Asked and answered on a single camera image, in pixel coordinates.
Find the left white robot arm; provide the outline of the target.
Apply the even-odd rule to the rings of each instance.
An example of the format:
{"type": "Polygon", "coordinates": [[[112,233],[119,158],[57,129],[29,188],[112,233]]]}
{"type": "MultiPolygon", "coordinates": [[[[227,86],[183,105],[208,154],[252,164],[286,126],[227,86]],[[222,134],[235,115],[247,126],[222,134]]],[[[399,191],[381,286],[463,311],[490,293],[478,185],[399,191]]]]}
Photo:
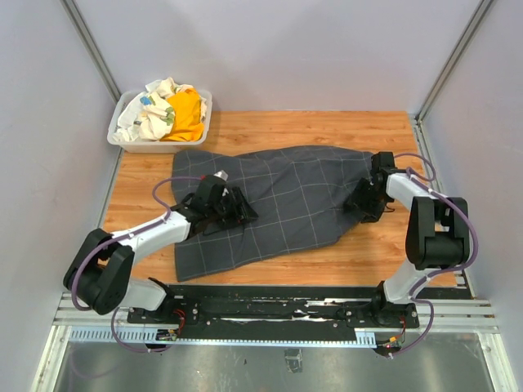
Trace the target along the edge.
{"type": "Polygon", "coordinates": [[[120,307],[143,309],[157,323],[173,317],[172,290],[155,278],[132,278],[133,267],[210,225],[228,230],[258,218],[240,188],[228,185],[224,171],[199,177],[197,183],[178,204],[161,202],[165,211],[153,220],[112,233],[97,228],[87,235],[63,279],[77,310],[105,315],[120,307]]]}

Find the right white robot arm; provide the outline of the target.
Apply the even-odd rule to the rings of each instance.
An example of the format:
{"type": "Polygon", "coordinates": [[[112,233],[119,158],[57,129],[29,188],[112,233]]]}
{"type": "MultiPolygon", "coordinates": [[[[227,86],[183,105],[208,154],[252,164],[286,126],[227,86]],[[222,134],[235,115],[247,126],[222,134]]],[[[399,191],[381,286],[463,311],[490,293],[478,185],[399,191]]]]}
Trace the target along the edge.
{"type": "Polygon", "coordinates": [[[472,259],[466,200],[435,191],[434,170],[422,175],[412,167],[398,168],[396,158],[392,152],[374,154],[369,177],[360,179],[343,205],[346,212],[359,213],[364,223],[378,222],[392,202],[409,212],[405,261],[378,284],[363,310],[381,327],[411,316],[415,295],[432,278],[454,272],[472,259]]]}

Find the dark grey checked pillowcase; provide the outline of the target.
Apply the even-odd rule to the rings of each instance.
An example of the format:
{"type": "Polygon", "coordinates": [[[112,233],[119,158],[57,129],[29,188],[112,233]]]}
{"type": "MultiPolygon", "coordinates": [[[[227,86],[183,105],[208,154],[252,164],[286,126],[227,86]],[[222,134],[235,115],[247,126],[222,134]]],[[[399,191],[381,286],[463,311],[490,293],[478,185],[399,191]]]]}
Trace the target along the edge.
{"type": "Polygon", "coordinates": [[[372,154],[328,145],[294,146],[227,156],[184,150],[172,162],[172,193],[181,201],[197,178],[224,171],[258,214],[253,223],[203,234],[174,247],[177,279],[185,282],[257,261],[335,244],[363,219],[343,204],[362,178],[372,154]]]}

